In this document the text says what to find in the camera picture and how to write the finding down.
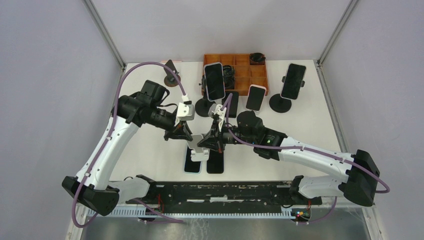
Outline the white folding phone stand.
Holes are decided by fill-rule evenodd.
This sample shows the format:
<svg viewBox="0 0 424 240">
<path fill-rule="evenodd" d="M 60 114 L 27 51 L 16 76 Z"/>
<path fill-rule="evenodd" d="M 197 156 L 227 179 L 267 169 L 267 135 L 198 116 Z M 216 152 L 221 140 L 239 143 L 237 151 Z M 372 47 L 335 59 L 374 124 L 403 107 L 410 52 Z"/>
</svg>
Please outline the white folding phone stand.
<svg viewBox="0 0 424 240">
<path fill-rule="evenodd" d="M 202 134 L 192 134 L 192 140 L 187 141 L 189 148 L 189 157 L 192 162 L 207 162 L 210 157 L 210 150 L 205 147 L 199 147 L 198 143 L 204 139 Z"/>
</svg>

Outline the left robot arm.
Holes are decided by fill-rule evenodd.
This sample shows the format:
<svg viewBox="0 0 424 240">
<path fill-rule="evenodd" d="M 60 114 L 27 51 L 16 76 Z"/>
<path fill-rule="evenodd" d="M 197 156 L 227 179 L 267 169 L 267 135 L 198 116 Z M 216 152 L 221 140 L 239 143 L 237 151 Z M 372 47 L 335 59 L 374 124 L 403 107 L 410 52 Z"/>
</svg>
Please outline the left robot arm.
<svg viewBox="0 0 424 240">
<path fill-rule="evenodd" d="M 170 94 L 164 86 L 147 80 L 142 89 L 119 97 L 106 132 L 95 151 L 76 176 L 67 176 L 62 187 L 87 208 L 101 216 L 109 215 L 118 204 L 139 198 L 153 203 L 157 190 L 143 177 L 110 181 L 117 161 L 131 138 L 144 125 L 164 130 L 164 139 L 192 141 L 187 122 L 194 119 L 195 108 L 186 95 L 176 110 L 168 112 L 162 104 Z"/>
</svg>

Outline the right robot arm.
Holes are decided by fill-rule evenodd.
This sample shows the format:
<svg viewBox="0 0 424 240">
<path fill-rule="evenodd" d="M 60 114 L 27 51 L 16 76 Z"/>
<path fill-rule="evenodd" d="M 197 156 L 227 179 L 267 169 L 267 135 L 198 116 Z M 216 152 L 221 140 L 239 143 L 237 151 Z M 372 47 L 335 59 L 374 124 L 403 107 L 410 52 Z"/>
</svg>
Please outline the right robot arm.
<svg viewBox="0 0 424 240">
<path fill-rule="evenodd" d="M 324 173 L 318 177 L 298 175 L 292 180 L 288 196 L 295 204 L 318 197 L 344 197 L 363 207 L 374 204 L 375 195 L 380 192 L 380 170 L 367 151 L 333 152 L 303 143 L 265 127 L 253 111 L 243 111 L 236 122 L 233 126 L 214 115 L 210 131 L 197 146 L 220 153 L 227 144 L 250 146 L 264 159 L 295 163 Z"/>
</svg>

